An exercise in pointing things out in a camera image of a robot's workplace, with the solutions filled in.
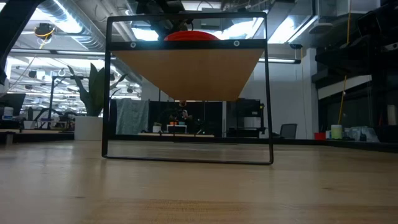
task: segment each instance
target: gray curtain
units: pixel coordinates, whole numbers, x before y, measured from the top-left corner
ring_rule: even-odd
[[[149,101],[121,99],[116,100],[116,106],[116,134],[138,134],[147,130]]]

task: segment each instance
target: green plant leaf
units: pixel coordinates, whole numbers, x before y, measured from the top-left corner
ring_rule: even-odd
[[[93,100],[91,99],[91,95],[86,91],[85,87],[81,83],[80,77],[74,75],[75,77],[75,82],[77,86],[79,87],[79,92],[80,92],[80,100],[85,104],[86,110],[87,110],[87,115],[92,116],[91,114],[93,113]]]
[[[72,74],[72,75],[75,75],[75,71],[73,71],[73,69],[68,65],[68,68],[69,68],[69,72]]]
[[[93,90],[95,90],[96,86],[95,86],[95,81],[97,78],[97,68],[90,63],[90,76],[88,77],[88,91],[91,92]]]
[[[121,90],[121,88],[120,88],[120,89],[117,89],[116,91],[114,91],[114,92],[112,93],[111,99],[112,99],[112,96],[113,96],[115,93],[117,93],[119,90]]]
[[[93,77],[90,76],[89,82],[91,82],[92,78],[94,78],[95,80],[92,81],[91,84],[92,88],[89,93],[91,95],[91,98],[93,99],[93,106],[95,107],[95,111],[99,111],[100,113],[104,107],[104,82],[105,82],[104,68],[96,72],[95,76]]]
[[[120,79],[117,82],[113,83],[109,87],[109,90],[112,90],[112,89],[116,88],[116,86],[119,84],[119,82],[123,81],[126,76],[127,76],[127,74],[122,75],[122,77],[120,77]]]

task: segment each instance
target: red container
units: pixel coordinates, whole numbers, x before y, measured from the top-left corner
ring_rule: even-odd
[[[168,35],[164,40],[218,40],[218,38],[202,31],[178,31]]]
[[[326,133],[314,133],[315,140],[326,140]]]

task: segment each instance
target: rectangular frame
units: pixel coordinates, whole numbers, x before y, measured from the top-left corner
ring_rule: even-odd
[[[132,41],[132,42],[114,42],[112,43],[112,28],[114,22],[127,21],[148,21],[161,19],[224,19],[224,18],[263,18],[264,32],[267,33],[267,14],[265,12],[217,12],[217,13],[185,13],[185,14],[159,14],[144,16],[115,16],[109,17],[106,23],[106,47],[105,47],[105,81],[104,81],[104,116],[103,116],[103,135],[102,150],[103,158],[110,159],[135,159],[145,161],[171,161],[171,162],[206,162],[220,164],[250,164],[250,165],[271,165],[274,163],[274,144],[272,139],[272,116],[271,116],[271,91],[269,84],[269,65],[268,65],[268,47],[267,37],[264,39],[248,39],[248,40],[198,40],[198,41]],[[109,141],[109,84],[111,74],[111,51],[112,50],[169,50],[169,49],[255,49],[263,48],[265,57],[265,78],[266,78],[266,103],[267,103],[267,120],[268,120],[268,145],[269,145],[269,161],[266,162],[249,162],[249,161],[216,161],[204,159],[168,159],[156,157],[113,157],[108,156]],[[123,138],[125,140],[139,140],[137,138]],[[160,141],[179,141],[181,138],[176,136],[169,139],[159,139]],[[184,141],[195,140],[195,142],[214,142],[214,138],[189,138]]]

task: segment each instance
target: office chair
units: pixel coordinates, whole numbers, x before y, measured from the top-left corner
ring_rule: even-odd
[[[296,139],[297,124],[282,124],[280,126],[280,136],[284,139]]]

